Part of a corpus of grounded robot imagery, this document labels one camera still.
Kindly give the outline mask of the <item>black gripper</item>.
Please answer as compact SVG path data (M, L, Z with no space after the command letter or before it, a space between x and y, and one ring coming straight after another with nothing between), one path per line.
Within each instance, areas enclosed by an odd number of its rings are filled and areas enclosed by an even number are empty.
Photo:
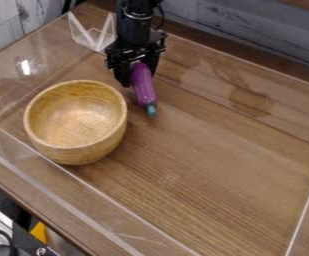
M130 63L139 60L145 63L155 75L161 53L166 51L168 33L154 31L150 33L150 40L139 46L117 39L105 49L106 67L114 70L114 77L123 87L131 85Z

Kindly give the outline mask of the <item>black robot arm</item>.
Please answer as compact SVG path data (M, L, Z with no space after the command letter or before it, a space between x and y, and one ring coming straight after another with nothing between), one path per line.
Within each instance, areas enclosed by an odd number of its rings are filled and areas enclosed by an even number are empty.
M106 67L123 87L131 85L131 63L146 64L155 74L168 33L163 0L117 0L117 39L106 47Z

